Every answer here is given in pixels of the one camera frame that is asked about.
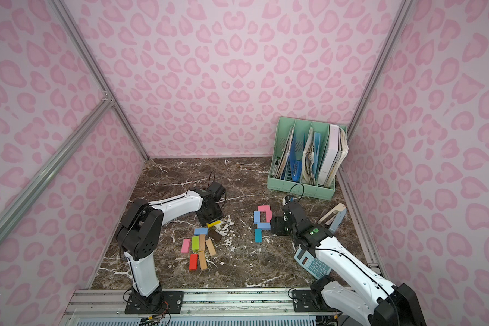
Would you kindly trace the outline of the yellow block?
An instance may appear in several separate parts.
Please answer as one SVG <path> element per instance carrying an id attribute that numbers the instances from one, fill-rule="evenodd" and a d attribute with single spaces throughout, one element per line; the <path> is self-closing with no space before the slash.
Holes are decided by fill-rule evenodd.
<path id="1" fill-rule="evenodd" d="M 206 226 L 208 228 L 214 228 L 216 227 L 217 225 L 220 225 L 221 224 L 221 220 L 217 220 L 217 221 L 214 221 L 214 222 L 211 222 L 211 223 L 208 223 Z"/>

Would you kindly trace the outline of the teal block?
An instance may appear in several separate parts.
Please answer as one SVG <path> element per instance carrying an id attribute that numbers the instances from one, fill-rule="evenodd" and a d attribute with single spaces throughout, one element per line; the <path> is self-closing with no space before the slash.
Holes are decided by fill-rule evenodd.
<path id="1" fill-rule="evenodd" d="M 262 229 L 255 229 L 255 242 L 262 243 Z"/>

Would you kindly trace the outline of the pink block top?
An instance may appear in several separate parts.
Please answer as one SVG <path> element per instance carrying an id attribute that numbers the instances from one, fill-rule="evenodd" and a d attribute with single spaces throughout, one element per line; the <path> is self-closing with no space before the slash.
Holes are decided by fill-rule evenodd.
<path id="1" fill-rule="evenodd" d="M 271 208 L 269 205 L 262 205 L 262 206 L 258 206 L 258 211 L 259 212 L 268 212 L 268 211 L 271 211 Z"/>

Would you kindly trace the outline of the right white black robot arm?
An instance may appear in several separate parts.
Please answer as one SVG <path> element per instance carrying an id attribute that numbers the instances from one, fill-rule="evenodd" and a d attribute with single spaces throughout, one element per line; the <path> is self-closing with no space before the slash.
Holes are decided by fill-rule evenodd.
<path id="1" fill-rule="evenodd" d="M 411 287 L 396 286 L 366 266 L 329 229 L 312 223 L 293 196 L 283 199 L 282 211 L 272 231 L 292 239 L 296 262 L 316 278 L 311 298 L 317 311 L 334 309 L 359 325 L 425 325 Z"/>

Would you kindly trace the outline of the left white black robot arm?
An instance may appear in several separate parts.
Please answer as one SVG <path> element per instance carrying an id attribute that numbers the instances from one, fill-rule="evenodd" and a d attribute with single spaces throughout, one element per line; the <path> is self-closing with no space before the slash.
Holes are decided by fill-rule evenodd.
<path id="1" fill-rule="evenodd" d="M 223 217 L 219 201 L 225 195 L 225 187 L 214 181 L 206 188 L 194 187 L 164 200 L 141 199 L 130 205 L 114 239 L 128 260 L 135 293 L 148 299 L 160 291 L 153 255 L 163 225 L 190 213 L 202 225 L 217 221 Z"/>

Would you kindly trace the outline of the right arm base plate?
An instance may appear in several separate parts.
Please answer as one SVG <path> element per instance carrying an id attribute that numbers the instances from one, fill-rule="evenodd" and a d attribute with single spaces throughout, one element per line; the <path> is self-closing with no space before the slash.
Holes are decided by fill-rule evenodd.
<path id="1" fill-rule="evenodd" d="M 331 310 L 322 297 L 312 289 L 290 289 L 288 296 L 292 299 L 294 312 L 329 312 Z"/>

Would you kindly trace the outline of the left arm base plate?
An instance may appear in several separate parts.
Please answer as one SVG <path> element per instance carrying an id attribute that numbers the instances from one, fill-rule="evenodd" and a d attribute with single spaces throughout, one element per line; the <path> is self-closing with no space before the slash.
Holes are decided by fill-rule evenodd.
<path id="1" fill-rule="evenodd" d="M 124 313 L 126 315 L 160 315 L 167 311 L 179 314 L 183 305 L 183 291 L 161 291 L 143 297 L 135 289 L 131 289 L 130 296 L 126 300 Z"/>

